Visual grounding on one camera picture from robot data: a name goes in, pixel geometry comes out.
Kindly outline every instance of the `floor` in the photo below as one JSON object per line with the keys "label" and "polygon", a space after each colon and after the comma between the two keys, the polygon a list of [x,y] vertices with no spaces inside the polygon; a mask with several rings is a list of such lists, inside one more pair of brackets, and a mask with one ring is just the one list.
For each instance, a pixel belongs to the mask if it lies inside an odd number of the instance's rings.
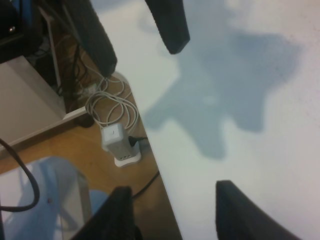
{"label": "floor", "polygon": [[[116,93],[119,84],[111,83],[109,91]],[[126,87],[123,94],[130,89]],[[105,116],[114,106],[106,99],[98,105],[98,112]],[[146,136],[143,124],[139,121],[133,136]],[[25,163],[47,156],[59,156],[73,163],[85,176],[90,189],[111,193],[117,186],[130,186],[133,194],[142,189],[158,171],[158,167],[148,144],[141,143],[142,160],[139,163],[118,168],[114,158],[101,148],[99,127],[75,126],[73,122],[35,136],[14,146]],[[0,152],[0,174],[17,168],[18,164],[4,151]],[[179,240],[181,235],[177,226],[168,196],[159,176],[147,191],[134,202],[135,223],[140,227],[146,240]]]}

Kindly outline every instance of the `power strip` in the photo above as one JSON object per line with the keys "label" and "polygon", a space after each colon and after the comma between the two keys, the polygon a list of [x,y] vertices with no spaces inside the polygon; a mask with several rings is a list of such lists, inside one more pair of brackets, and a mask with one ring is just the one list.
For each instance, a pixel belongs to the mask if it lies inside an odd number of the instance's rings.
{"label": "power strip", "polygon": [[106,126],[101,129],[102,149],[114,156],[117,167],[133,164],[141,159],[139,143],[133,147],[121,123]]}

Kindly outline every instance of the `white power adapter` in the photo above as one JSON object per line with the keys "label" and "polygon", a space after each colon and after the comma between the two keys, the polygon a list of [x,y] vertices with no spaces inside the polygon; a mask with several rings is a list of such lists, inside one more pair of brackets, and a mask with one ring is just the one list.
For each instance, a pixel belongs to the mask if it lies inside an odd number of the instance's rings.
{"label": "white power adapter", "polygon": [[106,126],[101,129],[102,149],[114,156],[114,163],[121,168],[141,159],[139,142],[133,147],[121,123]]}

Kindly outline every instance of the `white desk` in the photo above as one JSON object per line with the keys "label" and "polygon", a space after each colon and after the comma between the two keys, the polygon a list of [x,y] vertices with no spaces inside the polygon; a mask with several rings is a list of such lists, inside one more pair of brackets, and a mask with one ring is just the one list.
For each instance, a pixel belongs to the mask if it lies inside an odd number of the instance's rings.
{"label": "white desk", "polygon": [[302,239],[320,238],[320,2],[184,0],[169,55],[143,0],[92,0],[129,81],[185,240],[216,239],[232,180]]}

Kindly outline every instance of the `wooden floor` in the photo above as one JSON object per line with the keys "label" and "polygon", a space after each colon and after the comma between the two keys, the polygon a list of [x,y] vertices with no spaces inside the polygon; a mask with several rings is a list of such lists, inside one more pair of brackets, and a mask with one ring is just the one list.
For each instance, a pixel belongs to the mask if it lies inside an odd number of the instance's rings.
{"label": "wooden floor", "polygon": [[[101,109],[112,107],[103,102]],[[141,121],[133,136],[145,136]],[[111,193],[117,186],[130,186],[133,194],[143,188],[158,171],[148,142],[141,143],[142,160],[118,168],[113,157],[102,150],[100,129],[74,126],[72,122],[42,133],[14,148],[25,163],[47,156],[59,156],[73,163],[85,176],[91,189]],[[6,152],[0,152],[0,174],[17,168],[17,163]],[[146,240],[181,239],[161,177],[134,202],[135,223]]]}

